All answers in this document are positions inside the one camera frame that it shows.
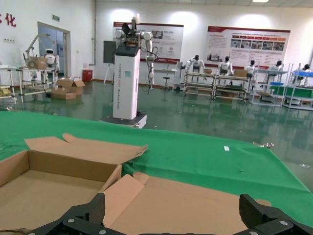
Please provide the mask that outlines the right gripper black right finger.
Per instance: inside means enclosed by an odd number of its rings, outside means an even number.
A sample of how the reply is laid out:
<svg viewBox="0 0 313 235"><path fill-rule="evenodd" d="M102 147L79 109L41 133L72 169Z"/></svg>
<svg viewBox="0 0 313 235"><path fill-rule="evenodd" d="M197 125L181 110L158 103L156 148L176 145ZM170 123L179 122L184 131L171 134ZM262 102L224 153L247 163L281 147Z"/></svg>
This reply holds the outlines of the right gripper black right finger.
<svg viewBox="0 0 313 235"><path fill-rule="evenodd" d="M312 227L295 221L279 208L258 203L248 194L239 197L239 214L247 227L239 235L313 235Z"/></svg>

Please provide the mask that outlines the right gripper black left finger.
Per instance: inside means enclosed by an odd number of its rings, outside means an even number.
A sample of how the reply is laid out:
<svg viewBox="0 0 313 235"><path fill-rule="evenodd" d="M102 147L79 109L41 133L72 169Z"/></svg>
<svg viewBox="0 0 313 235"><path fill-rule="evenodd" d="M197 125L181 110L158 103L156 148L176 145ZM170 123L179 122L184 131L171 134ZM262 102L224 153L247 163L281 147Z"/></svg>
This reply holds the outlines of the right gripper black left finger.
<svg viewBox="0 0 313 235"><path fill-rule="evenodd" d="M88 203L72 206L59 219L27 232L27 235L120 235L105 227L105 195L98 193Z"/></svg>

